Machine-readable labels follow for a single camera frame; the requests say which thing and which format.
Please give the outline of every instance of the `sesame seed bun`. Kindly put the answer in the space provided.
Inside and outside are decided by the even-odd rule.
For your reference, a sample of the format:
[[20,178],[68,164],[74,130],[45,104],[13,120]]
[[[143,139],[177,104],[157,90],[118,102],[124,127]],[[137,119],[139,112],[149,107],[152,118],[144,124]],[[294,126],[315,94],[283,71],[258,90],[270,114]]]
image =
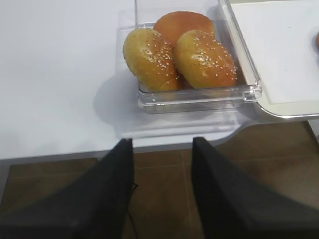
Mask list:
[[173,53],[177,70],[194,88],[234,86],[236,66],[213,34],[192,30],[178,40]]
[[173,46],[185,32],[196,29],[215,34],[215,26],[208,17],[190,11],[168,13],[154,25],[154,30],[165,36]]
[[180,75],[174,66],[172,52],[171,44],[150,28],[133,30],[123,46],[127,66],[150,91],[183,88]]

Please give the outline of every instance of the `golden brown bun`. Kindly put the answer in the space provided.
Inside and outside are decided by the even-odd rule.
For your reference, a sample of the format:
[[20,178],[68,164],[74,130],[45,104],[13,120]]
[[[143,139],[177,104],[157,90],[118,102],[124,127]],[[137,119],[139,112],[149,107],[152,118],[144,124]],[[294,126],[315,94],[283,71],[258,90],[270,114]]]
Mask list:
[[130,71],[151,91],[183,88],[172,52],[170,43],[150,28],[133,30],[123,46],[123,55]]
[[213,34],[200,30],[185,33],[176,44],[173,57],[177,70],[194,88],[236,85],[234,60]]
[[196,29],[215,34],[215,26],[208,17],[191,11],[171,12],[154,25],[154,30],[166,37],[173,46],[185,32]]

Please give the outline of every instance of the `clear plastic container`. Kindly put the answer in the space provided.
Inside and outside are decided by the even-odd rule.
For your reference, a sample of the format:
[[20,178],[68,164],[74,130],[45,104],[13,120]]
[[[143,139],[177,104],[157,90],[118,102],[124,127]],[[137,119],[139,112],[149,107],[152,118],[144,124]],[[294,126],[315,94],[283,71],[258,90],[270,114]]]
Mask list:
[[234,87],[149,92],[139,84],[138,103],[149,114],[236,108],[258,100],[260,79],[241,35],[229,0],[135,0],[135,26],[152,28],[163,15],[173,11],[193,11],[215,24],[216,39],[228,49],[238,67]]

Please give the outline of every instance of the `floor tile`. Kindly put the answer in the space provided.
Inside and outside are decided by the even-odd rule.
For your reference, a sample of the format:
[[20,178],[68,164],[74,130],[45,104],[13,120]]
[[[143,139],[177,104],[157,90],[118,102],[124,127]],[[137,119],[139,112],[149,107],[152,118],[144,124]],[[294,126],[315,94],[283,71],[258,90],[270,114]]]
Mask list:
[[182,166],[136,169],[135,181],[129,210],[139,238],[175,238],[188,216]]
[[183,163],[185,165],[190,165],[191,164],[191,149],[183,149],[181,151],[182,157],[183,157]]
[[216,147],[230,160],[318,155],[319,148],[303,122],[256,125]]
[[82,174],[9,178],[0,211],[8,212],[35,203],[74,182]]
[[125,219],[122,239],[136,239],[132,222],[130,221],[129,216],[126,216],[126,219]]
[[181,164],[181,150],[137,153],[134,155],[134,166],[136,168],[162,167]]
[[319,157],[236,162],[271,189],[319,209]]
[[189,199],[189,210],[190,210],[190,238],[191,239],[204,239],[203,229],[198,213],[198,208],[193,192],[193,186],[191,183],[191,166],[185,165],[184,172],[186,177],[186,188]]
[[96,158],[45,163],[17,164],[10,169],[10,177],[34,177],[67,173],[83,173],[97,163]]

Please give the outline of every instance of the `white countertop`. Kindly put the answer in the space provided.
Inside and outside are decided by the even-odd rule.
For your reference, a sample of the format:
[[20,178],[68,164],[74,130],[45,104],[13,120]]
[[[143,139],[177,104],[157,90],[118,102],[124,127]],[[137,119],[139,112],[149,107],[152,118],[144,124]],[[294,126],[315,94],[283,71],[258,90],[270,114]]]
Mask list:
[[253,123],[251,107],[139,110],[136,82],[116,73],[127,9],[132,0],[0,1],[0,160],[102,156],[122,137],[136,151],[190,147],[199,135],[219,143]]

